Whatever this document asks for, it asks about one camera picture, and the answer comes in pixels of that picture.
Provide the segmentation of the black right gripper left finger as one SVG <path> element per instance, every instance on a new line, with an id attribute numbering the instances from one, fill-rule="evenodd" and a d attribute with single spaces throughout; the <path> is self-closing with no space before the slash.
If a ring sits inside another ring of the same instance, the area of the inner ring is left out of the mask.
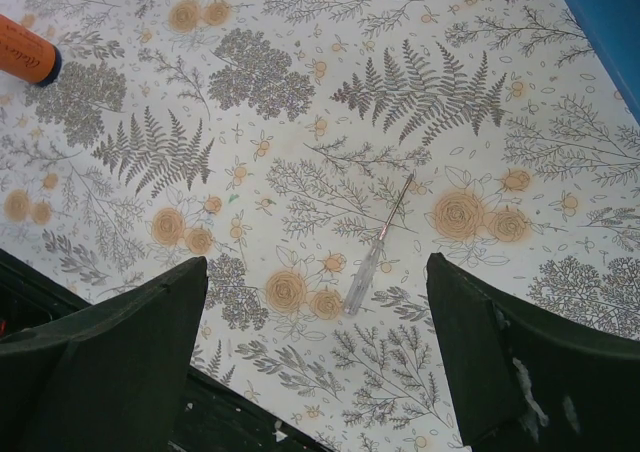
<path id="1" fill-rule="evenodd" d="M 164 451 L 207 290 L 191 258 L 1 342 L 4 451 Z"/>

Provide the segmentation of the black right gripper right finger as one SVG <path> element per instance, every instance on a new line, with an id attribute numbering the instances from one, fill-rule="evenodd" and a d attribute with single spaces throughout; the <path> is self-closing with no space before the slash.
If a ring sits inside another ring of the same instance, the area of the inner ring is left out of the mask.
<path id="1" fill-rule="evenodd" d="M 638 342 L 502 292 L 440 253 L 429 256 L 426 274 L 463 445 L 638 450 Z"/>

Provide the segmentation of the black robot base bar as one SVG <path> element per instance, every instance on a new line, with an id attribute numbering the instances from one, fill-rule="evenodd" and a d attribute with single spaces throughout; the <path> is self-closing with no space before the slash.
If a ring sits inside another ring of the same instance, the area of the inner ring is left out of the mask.
<path id="1" fill-rule="evenodd" d="M 17 258 L 1 257 L 1 342 L 93 306 Z M 315 451 L 308 435 L 251 404 L 191 363 L 164 451 Z"/>

